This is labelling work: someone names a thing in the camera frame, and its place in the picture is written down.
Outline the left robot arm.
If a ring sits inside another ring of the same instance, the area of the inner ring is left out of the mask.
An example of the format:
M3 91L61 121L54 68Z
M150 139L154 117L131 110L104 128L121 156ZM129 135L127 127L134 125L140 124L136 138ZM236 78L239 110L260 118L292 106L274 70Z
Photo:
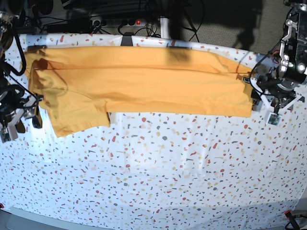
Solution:
M277 65L266 74L256 69L259 61L243 82L252 87L253 106L264 106L265 121L277 126L282 114L292 110L296 102L304 102L303 87L307 85L307 2L286 0L290 11L283 26L283 36L277 45L265 55Z

